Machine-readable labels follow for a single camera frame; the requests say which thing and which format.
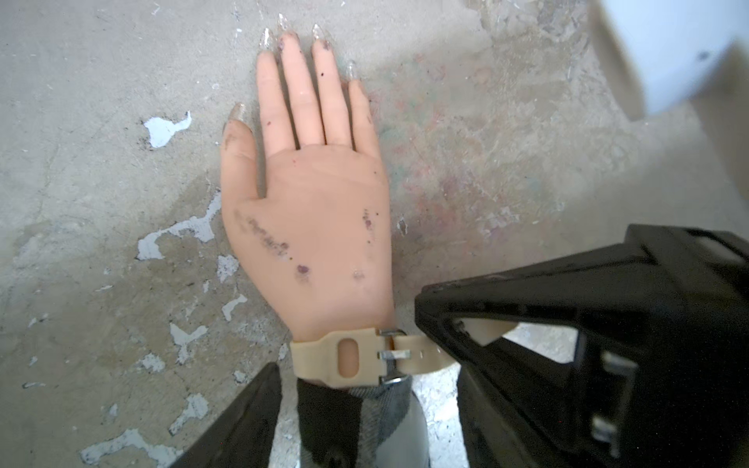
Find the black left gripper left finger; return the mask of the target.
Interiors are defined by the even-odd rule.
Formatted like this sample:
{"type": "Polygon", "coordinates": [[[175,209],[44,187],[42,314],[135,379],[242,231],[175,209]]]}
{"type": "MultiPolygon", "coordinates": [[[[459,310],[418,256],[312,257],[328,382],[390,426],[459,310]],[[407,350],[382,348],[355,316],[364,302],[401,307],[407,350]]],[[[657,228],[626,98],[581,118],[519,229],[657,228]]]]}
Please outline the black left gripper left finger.
{"type": "Polygon", "coordinates": [[[277,364],[265,365],[176,467],[267,467],[282,402],[277,364]]]}

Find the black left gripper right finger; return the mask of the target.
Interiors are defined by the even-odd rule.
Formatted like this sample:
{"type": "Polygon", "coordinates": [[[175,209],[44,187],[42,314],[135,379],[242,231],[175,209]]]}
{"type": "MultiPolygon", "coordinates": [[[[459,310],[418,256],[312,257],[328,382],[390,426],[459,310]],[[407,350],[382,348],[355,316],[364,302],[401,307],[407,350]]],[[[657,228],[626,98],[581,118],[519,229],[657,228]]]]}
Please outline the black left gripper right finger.
{"type": "Polygon", "coordinates": [[[560,467],[550,442],[481,374],[458,375],[458,411],[471,467],[560,467]]]}

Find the checkered black white sleeve forearm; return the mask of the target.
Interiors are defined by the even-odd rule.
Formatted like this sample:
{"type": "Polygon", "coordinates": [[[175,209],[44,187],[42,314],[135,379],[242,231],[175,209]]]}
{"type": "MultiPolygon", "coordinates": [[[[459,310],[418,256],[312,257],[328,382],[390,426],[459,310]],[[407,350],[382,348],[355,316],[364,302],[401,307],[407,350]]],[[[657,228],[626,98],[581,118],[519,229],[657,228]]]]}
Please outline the checkered black white sleeve forearm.
{"type": "Polygon", "coordinates": [[[300,466],[430,465],[427,425],[411,378],[349,389],[300,379],[296,389],[300,466]]]}

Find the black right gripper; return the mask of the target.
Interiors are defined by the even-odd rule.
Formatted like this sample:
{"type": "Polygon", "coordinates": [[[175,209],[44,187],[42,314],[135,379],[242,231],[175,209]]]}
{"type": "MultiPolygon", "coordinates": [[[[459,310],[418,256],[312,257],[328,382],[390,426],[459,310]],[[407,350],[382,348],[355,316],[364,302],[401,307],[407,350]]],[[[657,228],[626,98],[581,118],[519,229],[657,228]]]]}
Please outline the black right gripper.
{"type": "Polygon", "coordinates": [[[565,440],[607,467],[733,467],[748,454],[748,244],[633,224],[624,244],[431,285],[415,322],[482,374],[569,374],[565,440]],[[577,331],[573,364],[500,325],[577,331]]]}

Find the mannequin hand with long nails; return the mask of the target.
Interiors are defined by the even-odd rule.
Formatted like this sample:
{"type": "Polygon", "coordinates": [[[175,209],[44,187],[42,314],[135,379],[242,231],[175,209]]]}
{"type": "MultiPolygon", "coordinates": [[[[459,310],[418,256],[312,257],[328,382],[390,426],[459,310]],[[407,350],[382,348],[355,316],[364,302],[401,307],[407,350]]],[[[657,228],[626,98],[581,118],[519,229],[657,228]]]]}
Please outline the mannequin hand with long nails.
{"type": "Polygon", "coordinates": [[[364,85],[342,78],[320,29],[309,52],[288,23],[257,55],[257,127],[236,105],[220,147],[230,247],[294,340],[391,329],[390,197],[364,85]]]}

